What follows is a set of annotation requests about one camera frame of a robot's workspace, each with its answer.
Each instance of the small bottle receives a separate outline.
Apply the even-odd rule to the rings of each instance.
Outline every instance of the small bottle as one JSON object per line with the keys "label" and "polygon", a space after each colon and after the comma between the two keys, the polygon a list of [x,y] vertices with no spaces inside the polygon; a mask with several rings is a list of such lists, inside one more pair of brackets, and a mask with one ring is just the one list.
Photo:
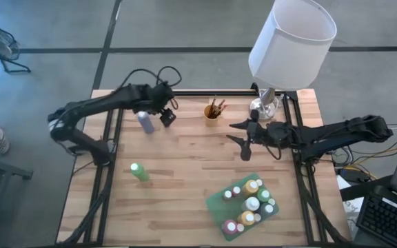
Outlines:
{"label": "small bottle", "polygon": [[255,194],[258,191],[258,184],[254,180],[248,180],[243,186],[243,195],[248,197]]}
{"label": "small bottle", "polygon": [[241,192],[240,187],[237,187],[237,186],[233,187],[232,188],[232,197],[237,197],[240,192]]}
{"label": "small bottle", "polygon": [[244,211],[238,216],[237,221],[242,225],[252,225],[255,223],[254,213],[251,211]]}
{"label": "small bottle", "polygon": [[269,199],[268,201],[267,201],[269,204],[271,204],[272,206],[275,206],[275,200],[274,199]]}
{"label": "small bottle", "polygon": [[223,199],[229,200],[231,197],[232,197],[231,191],[226,190],[226,191],[223,193]]}
{"label": "small bottle", "polygon": [[263,203],[260,207],[260,214],[262,217],[266,218],[267,216],[271,216],[274,212],[274,207],[271,204]]}
{"label": "small bottle", "polygon": [[255,181],[256,181],[256,184],[258,184],[259,187],[263,186],[263,180],[257,179]]}
{"label": "small bottle", "polygon": [[261,215],[260,214],[254,214],[254,219],[255,219],[255,222],[260,222]]}
{"label": "small bottle", "polygon": [[131,164],[131,173],[136,176],[140,181],[147,181],[150,179],[150,175],[145,171],[140,163]]}
{"label": "small bottle", "polygon": [[233,220],[226,220],[222,225],[221,225],[221,230],[225,234],[235,234],[237,232],[237,223]]}
{"label": "small bottle", "polygon": [[249,197],[241,205],[243,211],[256,211],[260,207],[260,201],[255,197]]}
{"label": "small bottle", "polygon": [[260,189],[256,194],[256,197],[262,202],[267,203],[270,199],[270,193],[267,189]]}
{"label": "small bottle", "polygon": [[154,132],[154,126],[151,123],[150,115],[147,112],[139,111],[137,113],[137,120],[143,127],[143,131],[147,134]]}
{"label": "small bottle", "polygon": [[237,232],[245,231],[245,226],[243,224],[237,224]]}

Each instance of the pencil cup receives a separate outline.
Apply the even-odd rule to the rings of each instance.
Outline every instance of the pencil cup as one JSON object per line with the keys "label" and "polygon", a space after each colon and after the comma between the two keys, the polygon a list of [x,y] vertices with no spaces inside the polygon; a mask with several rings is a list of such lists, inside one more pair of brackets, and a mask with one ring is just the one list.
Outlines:
{"label": "pencil cup", "polygon": [[[217,110],[217,106],[214,105],[213,110],[214,112]],[[209,118],[209,114],[211,111],[211,105],[208,105],[205,107],[205,110],[203,111],[203,114],[205,115],[205,125],[207,127],[216,127],[218,125],[218,120],[220,119],[220,116],[217,116],[216,118]]]}

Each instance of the concrete floor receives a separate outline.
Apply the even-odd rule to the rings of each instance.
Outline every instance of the concrete floor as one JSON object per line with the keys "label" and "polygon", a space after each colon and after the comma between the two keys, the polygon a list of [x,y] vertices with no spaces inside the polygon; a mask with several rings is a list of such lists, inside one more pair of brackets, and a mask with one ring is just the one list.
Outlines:
{"label": "concrete floor", "polygon": [[[22,48],[102,48],[116,0],[0,0],[0,26]],[[123,0],[113,48],[252,46],[272,0]],[[334,47],[397,46],[397,0],[317,0],[338,26]],[[176,66],[179,88],[249,87],[247,53],[109,54],[101,89],[112,89],[134,68]],[[100,54],[22,54],[32,74],[8,75],[0,66],[0,126],[12,142],[1,157],[33,169],[31,181],[12,181],[0,213],[0,247],[51,245],[74,159],[55,145],[46,116],[89,97]],[[150,83],[137,76],[132,83]],[[397,123],[397,52],[330,52],[316,90],[325,123],[376,114]],[[372,152],[390,146],[360,143]],[[365,163],[391,174],[397,156]]]}

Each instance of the white lamp shade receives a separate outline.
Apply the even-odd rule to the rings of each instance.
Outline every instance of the white lamp shade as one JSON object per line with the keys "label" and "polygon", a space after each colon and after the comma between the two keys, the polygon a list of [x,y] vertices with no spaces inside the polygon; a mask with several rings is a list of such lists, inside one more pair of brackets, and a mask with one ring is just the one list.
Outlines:
{"label": "white lamp shade", "polygon": [[256,82],[277,90],[312,83],[336,36],[329,13],[312,0],[275,0],[249,55]]}

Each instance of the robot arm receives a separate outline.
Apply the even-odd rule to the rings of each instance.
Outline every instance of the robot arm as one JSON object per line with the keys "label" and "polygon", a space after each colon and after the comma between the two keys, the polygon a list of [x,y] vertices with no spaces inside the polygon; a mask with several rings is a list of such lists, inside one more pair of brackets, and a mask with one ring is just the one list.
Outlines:
{"label": "robot arm", "polygon": [[149,85],[126,85],[107,96],[85,101],[68,103],[48,116],[50,135],[56,142],[71,141],[76,146],[70,151],[89,151],[95,165],[107,165],[111,162],[111,149],[105,141],[95,141],[76,128],[76,124],[84,117],[115,109],[132,110],[134,113],[145,111],[150,114],[161,114],[160,120],[169,127],[176,116],[169,108],[165,108],[174,98],[174,92],[167,82],[154,87]]}
{"label": "robot arm", "polygon": [[241,146],[241,159],[248,161],[251,156],[250,144],[259,144],[279,149],[299,149],[301,162],[314,162],[324,153],[360,141],[382,143],[393,132],[380,116],[365,116],[349,121],[321,127],[296,127],[288,123],[271,122],[266,128],[258,124],[258,112],[253,110],[251,118],[230,127],[247,131],[247,140],[228,135]]}

